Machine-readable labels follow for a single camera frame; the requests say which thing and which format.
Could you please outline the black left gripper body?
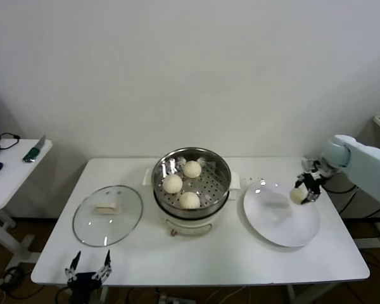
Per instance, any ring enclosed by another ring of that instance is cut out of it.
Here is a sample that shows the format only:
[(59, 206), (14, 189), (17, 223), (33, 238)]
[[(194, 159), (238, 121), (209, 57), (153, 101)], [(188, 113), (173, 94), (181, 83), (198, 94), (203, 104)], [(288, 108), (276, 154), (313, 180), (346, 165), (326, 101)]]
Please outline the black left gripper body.
[(78, 273), (68, 279), (67, 286), (72, 292), (69, 303), (88, 304), (92, 292), (101, 287), (101, 279), (95, 272)]

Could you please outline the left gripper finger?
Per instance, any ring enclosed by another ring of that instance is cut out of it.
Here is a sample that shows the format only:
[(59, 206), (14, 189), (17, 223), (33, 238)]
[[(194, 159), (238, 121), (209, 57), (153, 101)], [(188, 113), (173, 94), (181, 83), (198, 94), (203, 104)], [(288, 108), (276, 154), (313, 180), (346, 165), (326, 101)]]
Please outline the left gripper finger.
[(99, 282), (105, 282), (111, 274), (110, 250), (108, 250), (103, 266), (93, 275), (93, 279)]
[(68, 282), (76, 281), (77, 280), (77, 273), (76, 268), (80, 260), (81, 251), (77, 253), (75, 258), (72, 260), (69, 268), (65, 269), (65, 275), (67, 277)]

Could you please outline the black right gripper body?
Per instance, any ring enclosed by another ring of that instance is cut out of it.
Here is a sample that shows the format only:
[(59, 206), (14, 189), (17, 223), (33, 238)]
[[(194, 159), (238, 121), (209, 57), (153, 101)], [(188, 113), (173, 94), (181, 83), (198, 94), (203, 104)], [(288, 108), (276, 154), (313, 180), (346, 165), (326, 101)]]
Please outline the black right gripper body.
[(319, 191), (326, 181), (329, 180), (329, 165), (324, 158), (301, 159), (303, 168), (303, 183), (308, 191)]

